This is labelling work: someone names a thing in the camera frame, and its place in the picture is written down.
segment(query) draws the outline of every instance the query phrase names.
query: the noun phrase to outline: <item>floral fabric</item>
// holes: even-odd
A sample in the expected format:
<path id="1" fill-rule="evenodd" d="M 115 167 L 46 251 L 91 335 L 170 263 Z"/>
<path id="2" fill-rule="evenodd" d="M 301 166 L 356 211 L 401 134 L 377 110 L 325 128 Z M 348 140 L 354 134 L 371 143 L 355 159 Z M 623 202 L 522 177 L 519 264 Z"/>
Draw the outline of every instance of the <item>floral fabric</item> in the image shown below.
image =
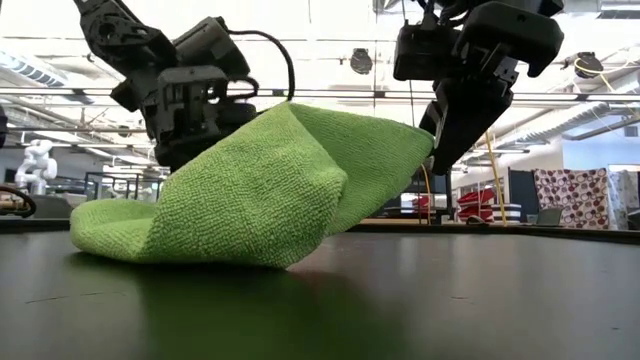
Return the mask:
<path id="1" fill-rule="evenodd" d="M 562 208 L 560 225 L 609 229 L 607 170 L 534 170 L 540 209 Z"/>

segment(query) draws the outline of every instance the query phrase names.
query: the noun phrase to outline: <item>green cloth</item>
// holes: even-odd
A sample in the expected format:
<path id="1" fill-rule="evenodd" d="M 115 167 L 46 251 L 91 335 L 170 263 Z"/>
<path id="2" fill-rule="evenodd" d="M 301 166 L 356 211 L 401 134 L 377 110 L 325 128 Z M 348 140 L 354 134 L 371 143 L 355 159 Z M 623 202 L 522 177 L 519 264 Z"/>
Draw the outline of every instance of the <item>green cloth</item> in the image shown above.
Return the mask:
<path id="1" fill-rule="evenodd" d="M 71 239 L 135 263 L 286 268 L 397 196 L 432 147 L 391 120 L 280 104 L 169 176 L 157 204 L 80 205 Z"/>

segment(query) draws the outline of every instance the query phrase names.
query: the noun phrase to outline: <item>black table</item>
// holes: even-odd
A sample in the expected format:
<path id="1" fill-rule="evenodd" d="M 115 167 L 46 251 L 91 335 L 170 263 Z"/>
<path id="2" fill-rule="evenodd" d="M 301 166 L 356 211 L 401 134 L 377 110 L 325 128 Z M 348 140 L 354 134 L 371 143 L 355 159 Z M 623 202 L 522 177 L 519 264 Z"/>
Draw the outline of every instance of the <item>black table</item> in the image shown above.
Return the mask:
<path id="1" fill-rule="evenodd" d="M 0 359 L 640 359 L 640 247 L 347 233 L 288 272 L 0 236 Z"/>

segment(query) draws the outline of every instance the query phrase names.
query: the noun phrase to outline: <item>metal frame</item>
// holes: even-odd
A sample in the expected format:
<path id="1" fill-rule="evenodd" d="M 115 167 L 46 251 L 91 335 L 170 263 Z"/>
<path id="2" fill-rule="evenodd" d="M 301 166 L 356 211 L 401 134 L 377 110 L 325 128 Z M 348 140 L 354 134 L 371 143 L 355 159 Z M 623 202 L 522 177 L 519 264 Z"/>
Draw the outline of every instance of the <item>metal frame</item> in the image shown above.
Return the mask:
<path id="1" fill-rule="evenodd" d="M 0 87 L 0 95 L 5 96 L 65 96 L 77 95 L 81 93 L 87 96 L 107 97 L 111 94 L 112 89 L 105 88 L 33 88 L 33 87 Z M 231 89 L 230 94 L 236 92 L 246 92 L 247 89 Z M 286 90 L 283 89 L 260 89 L 258 90 L 258 98 L 284 98 Z M 435 100 L 435 92 L 433 91 L 402 91 L 402 90 L 330 90 L 330 89 L 299 89 L 296 90 L 296 98 L 299 99 L 360 99 L 373 100 L 376 99 L 380 103 L 385 101 L 396 100 L 413 100 L 419 105 L 421 101 L 428 103 Z M 638 94 L 612 94 L 612 93 L 517 93 L 514 94 L 512 106 L 531 107 L 535 104 L 545 104 L 545 108 L 549 108 L 550 103 L 556 105 L 566 105 L 567 107 L 576 105 L 580 102 L 604 101 L 611 103 L 632 103 L 640 101 Z M 92 104 L 81 107 L 109 107 L 109 104 Z"/>
<path id="2" fill-rule="evenodd" d="M 148 176 L 145 176 L 144 174 L 127 174 L 127 175 L 135 175 L 136 178 L 135 178 L 135 180 L 131 180 L 130 178 L 118 176 L 117 174 L 114 174 L 114 173 L 87 172 L 84 175 L 84 193 L 85 193 L 85 195 L 87 195 L 88 191 L 89 191 L 89 177 L 90 176 L 96 176 L 96 177 L 102 177 L 102 178 L 110 178 L 112 180 L 111 186 L 115 186 L 116 180 L 126 181 L 127 190 L 125 192 L 125 197 L 127 199 L 129 198 L 129 185 L 131 183 L 133 183 L 135 185 L 135 191 L 133 193 L 133 200 L 138 200 L 138 187 L 140 186 L 140 183 L 141 182 L 153 182 L 153 181 L 146 181 L 147 179 L 149 179 L 149 180 L 154 180 L 158 184 L 158 192 L 156 193 L 156 201 L 158 201 L 159 196 L 160 196 L 160 184 L 162 184 L 164 182 L 164 179 L 161 179 L 161 178 L 150 178 Z M 95 194 L 98 194 L 99 186 L 100 186 L 99 182 L 97 182 L 97 181 L 93 182 L 93 187 L 94 187 L 94 193 Z M 91 201 L 91 200 L 96 200 L 96 198 L 93 198 L 93 199 L 87 198 L 87 201 Z"/>

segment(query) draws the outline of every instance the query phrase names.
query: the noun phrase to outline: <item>ceiling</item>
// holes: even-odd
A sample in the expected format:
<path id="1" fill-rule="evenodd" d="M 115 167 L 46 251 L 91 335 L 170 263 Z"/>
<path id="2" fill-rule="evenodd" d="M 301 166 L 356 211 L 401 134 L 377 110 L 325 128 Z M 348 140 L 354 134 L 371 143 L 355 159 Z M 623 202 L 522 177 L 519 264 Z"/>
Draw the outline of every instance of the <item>ceiling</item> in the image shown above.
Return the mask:
<path id="1" fill-rule="evenodd" d="M 409 90 L 408 82 L 392 77 L 394 40 L 404 16 L 398 4 L 385 15 L 376 15 L 371 0 L 129 0 L 130 9 L 147 25 L 161 29 L 175 38 L 204 16 L 223 16 L 234 30 L 258 29 L 279 39 L 294 59 L 298 89 L 307 90 Z M 407 1 L 405 15 L 411 22 L 421 18 L 417 4 Z M 42 66 L 54 66 L 64 72 L 65 86 L 111 88 L 121 76 L 99 59 L 87 60 L 89 50 L 79 27 L 79 14 L 72 0 L 4 0 L 0 13 L 0 50 L 23 56 Z M 640 59 L 635 39 L 640 20 L 596 19 L 596 12 L 561 14 L 557 16 L 565 32 L 565 42 L 556 62 L 540 77 L 526 77 L 526 65 L 519 66 L 521 76 L 515 92 L 593 92 L 603 91 L 599 79 L 576 80 L 572 70 L 562 70 L 562 60 L 578 51 L 594 51 L 608 69 L 625 69 L 607 74 L 611 81 L 634 71 Z M 277 49 L 256 38 L 236 38 L 252 68 L 252 75 L 263 88 L 285 88 L 286 66 Z M 353 49 L 365 48 L 377 59 L 368 75 L 356 74 L 348 59 Z M 38 85 L 23 81 L 15 74 L 1 73 L 4 86 Z M 413 89 L 430 90 L 427 82 L 413 82 Z M 71 119 L 91 120 L 92 126 L 140 126 L 139 114 L 113 106 L 106 97 L 93 98 L 94 106 L 83 110 L 77 102 L 62 97 L 23 96 L 39 106 Z M 258 107 L 267 107 L 278 99 L 255 100 Z M 298 99 L 298 102 L 346 110 L 367 115 L 392 118 L 407 124 L 419 122 L 423 103 L 412 109 L 409 100 L 380 102 L 371 99 L 354 102 L 349 99 Z M 503 133 L 530 120 L 541 112 L 539 108 L 513 107 L 494 125 L 494 133 Z M 146 135 L 131 138 L 105 134 L 114 142 L 146 141 Z"/>

